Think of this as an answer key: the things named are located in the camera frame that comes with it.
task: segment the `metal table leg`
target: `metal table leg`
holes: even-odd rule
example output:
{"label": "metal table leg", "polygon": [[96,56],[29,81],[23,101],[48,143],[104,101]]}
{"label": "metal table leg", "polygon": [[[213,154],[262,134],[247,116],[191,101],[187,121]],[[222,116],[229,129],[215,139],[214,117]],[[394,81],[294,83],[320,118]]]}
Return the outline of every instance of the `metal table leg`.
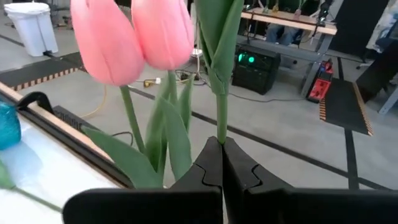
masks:
{"label": "metal table leg", "polygon": [[396,87],[396,89],[392,92],[390,97],[387,99],[387,101],[381,107],[381,109],[379,110],[379,114],[385,115],[394,106],[394,104],[397,101],[398,101],[398,87]]}
{"label": "metal table leg", "polygon": [[315,51],[319,55],[319,57],[314,61],[312,64],[310,64],[310,67],[307,70],[307,74],[305,77],[304,85],[301,91],[301,96],[302,97],[307,97],[308,91],[310,91],[312,82],[317,75],[317,71],[319,69],[319,66],[323,60],[323,56],[326,54],[326,52],[329,49],[330,42],[332,40],[333,36],[332,35],[325,35],[322,34],[321,37],[319,38],[318,44],[315,47]]}

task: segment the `gray floor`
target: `gray floor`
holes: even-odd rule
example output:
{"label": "gray floor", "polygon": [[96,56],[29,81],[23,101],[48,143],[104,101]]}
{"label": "gray floor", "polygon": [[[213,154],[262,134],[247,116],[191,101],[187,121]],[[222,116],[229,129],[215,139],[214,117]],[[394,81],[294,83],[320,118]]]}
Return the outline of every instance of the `gray floor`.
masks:
{"label": "gray floor", "polygon": [[[0,35],[20,41],[16,30],[4,26],[8,19],[0,16]],[[55,30],[60,52],[66,55],[77,52],[77,46],[70,30]],[[0,72],[20,68],[47,57],[32,58],[24,48],[0,38]],[[338,52],[329,52],[344,58],[354,58]],[[345,78],[354,81],[362,71],[355,67],[357,62],[343,59]],[[195,70],[194,65],[184,68]],[[256,100],[299,99],[299,83],[305,70],[305,63],[299,62],[293,67],[294,72],[279,72],[273,89],[264,96],[243,88],[232,86],[231,93]],[[147,67],[140,80],[163,77],[165,72]],[[141,82],[132,84],[139,90],[155,95],[158,87],[143,89]],[[101,103],[104,94],[103,85],[96,83],[88,74],[73,74],[45,82],[21,91],[26,94],[32,91],[46,93],[53,106],[61,105],[71,112],[83,116],[95,110]],[[153,101],[132,93],[141,132],[145,133],[146,123]],[[381,116],[377,110],[386,100],[381,93],[374,101],[366,105],[371,120],[374,136],[354,133],[354,143],[358,160],[359,176],[391,189],[398,189],[398,152],[396,136],[398,130],[398,109],[393,108],[387,115]],[[318,105],[301,101],[273,101],[256,103],[235,96],[229,97],[229,124],[254,136],[281,145],[294,152],[299,152],[330,166],[347,171],[346,145],[343,128],[325,123],[319,119]],[[216,118],[215,97],[207,86],[196,86],[193,90],[193,111],[209,118]],[[107,86],[106,104],[93,116],[85,118],[89,123],[113,134],[128,131],[129,125],[124,116],[124,107],[119,90]],[[216,127],[197,118],[192,119],[190,139],[193,158],[200,153],[206,139],[216,134]],[[235,133],[228,135],[253,158],[275,175],[296,187],[347,189],[348,179],[301,159],[292,157],[264,144],[250,140]],[[173,183],[170,169],[165,178],[166,185]],[[361,189],[369,187],[360,185]]]}

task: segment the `green stem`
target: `green stem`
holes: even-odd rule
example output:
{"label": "green stem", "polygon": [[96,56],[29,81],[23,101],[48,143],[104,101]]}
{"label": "green stem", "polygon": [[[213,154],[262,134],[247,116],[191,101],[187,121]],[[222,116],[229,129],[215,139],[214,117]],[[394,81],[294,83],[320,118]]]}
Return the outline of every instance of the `green stem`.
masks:
{"label": "green stem", "polygon": [[226,140],[228,120],[228,95],[217,95],[217,138],[221,144]]}
{"label": "green stem", "polygon": [[177,104],[177,82],[175,79],[174,71],[169,71],[167,78],[169,79],[170,83],[170,102],[173,105]]}
{"label": "green stem", "polygon": [[48,201],[45,201],[45,200],[43,200],[43,199],[41,199],[41,198],[39,198],[39,197],[37,197],[35,195],[32,195],[31,193],[26,192],[25,190],[22,190],[22,189],[20,189],[18,187],[14,187],[13,191],[15,191],[15,192],[17,192],[19,194],[22,194],[23,196],[28,197],[28,198],[36,201],[36,202],[39,202],[42,205],[45,205],[48,208],[51,208],[52,210],[54,210],[56,212],[62,213],[62,209],[60,207],[58,207],[58,206],[56,206],[56,205],[54,205],[54,204],[52,204],[52,203],[50,203]]}
{"label": "green stem", "polygon": [[145,154],[145,144],[142,140],[141,132],[139,130],[136,113],[134,112],[134,106],[132,105],[130,89],[128,86],[121,86],[120,91],[122,92],[124,107],[126,108],[127,117],[129,118],[130,127],[132,129],[132,134],[137,142],[138,150]]}

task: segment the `orange striped edge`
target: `orange striped edge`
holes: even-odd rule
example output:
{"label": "orange striped edge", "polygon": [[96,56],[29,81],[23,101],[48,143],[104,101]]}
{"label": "orange striped edge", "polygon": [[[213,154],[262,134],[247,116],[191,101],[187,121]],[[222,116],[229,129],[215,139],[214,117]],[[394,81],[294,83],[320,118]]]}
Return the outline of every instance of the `orange striped edge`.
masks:
{"label": "orange striped edge", "polygon": [[356,98],[358,100],[358,105],[361,108],[362,117],[365,120],[366,129],[368,130],[368,135],[373,136],[372,126],[369,122],[368,116],[366,115],[365,103],[363,102],[361,92],[359,91],[359,88],[356,83],[353,83],[353,86],[354,86]]}
{"label": "orange striped edge", "polygon": [[323,121],[326,121],[326,104],[325,99],[322,99],[319,102],[319,118]]}
{"label": "orange striped edge", "polygon": [[68,75],[68,74],[70,74],[72,72],[76,72],[77,70],[79,70],[79,68],[68,68],[68,69],[66,69],[64,71],[57,72],[55,74],[51,74],[51,75],[48,75],[46,77],[38,78],[36,80],[32,80],[32,81],[29,81],[29,82],[25,82],[23,84],[19,84],[18,86],[14,86],[14,87],[11,87],[11,88],[14,91],[23,90],[25,88],[36,86],[38,84],[45,83],[47,81],[62,77],[64,75]]}

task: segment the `white trash can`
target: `white trash can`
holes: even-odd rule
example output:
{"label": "white trash can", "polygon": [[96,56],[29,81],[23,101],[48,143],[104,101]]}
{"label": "white trash can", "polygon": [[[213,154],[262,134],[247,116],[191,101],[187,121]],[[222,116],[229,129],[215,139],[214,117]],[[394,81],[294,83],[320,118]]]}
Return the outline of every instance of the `white trash can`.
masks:
{"label": "white trash can", "polygon": [[29,55],[38,57],[46,51],[58,52],[49,5],[39,2],[11,3],[5,4],[4,10],[14,23]]}

